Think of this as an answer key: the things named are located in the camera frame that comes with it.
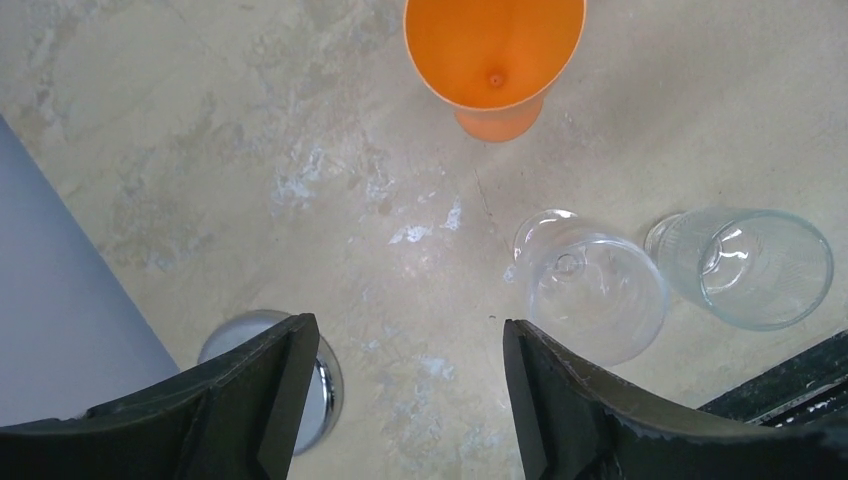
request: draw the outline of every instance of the drinking glass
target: drinking glass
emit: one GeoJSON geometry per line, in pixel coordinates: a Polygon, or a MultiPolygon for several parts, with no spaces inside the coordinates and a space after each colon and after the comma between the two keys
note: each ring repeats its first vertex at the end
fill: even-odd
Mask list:
{"type": "Polygon", "coordinates": [[[607,226],[546,210],[518,230],[514,259],[530,321],[591,362],[630,360],[662,327],[669,293],[659,271],[607,226]]]}
{"type": "Polygon", "coordinates": [[[833,254],[821,232],[776,210],[674,214],[651,229],[645,250],[683,297],[748,330],[801,321],[833,281],[833,254]]]}

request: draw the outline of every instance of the stained floor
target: stained floor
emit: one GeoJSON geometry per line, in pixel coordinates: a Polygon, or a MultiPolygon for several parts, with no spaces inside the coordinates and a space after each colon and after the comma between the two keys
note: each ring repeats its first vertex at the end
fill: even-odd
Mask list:
{"type": "Polygon", "coordinates": [[[700,405],[848,323],[848,4],[589,2],[538,123],[466,136],[406,56],[402,0],[6,0],[0,112],[182,368],[227,318],[314,312],[345,373],[291,478],[521,477],[501,331],[521,221],[638,238],[780,208],[836,255],[824,304],[734,329],[675,297],[614,371],[700,405]]]}

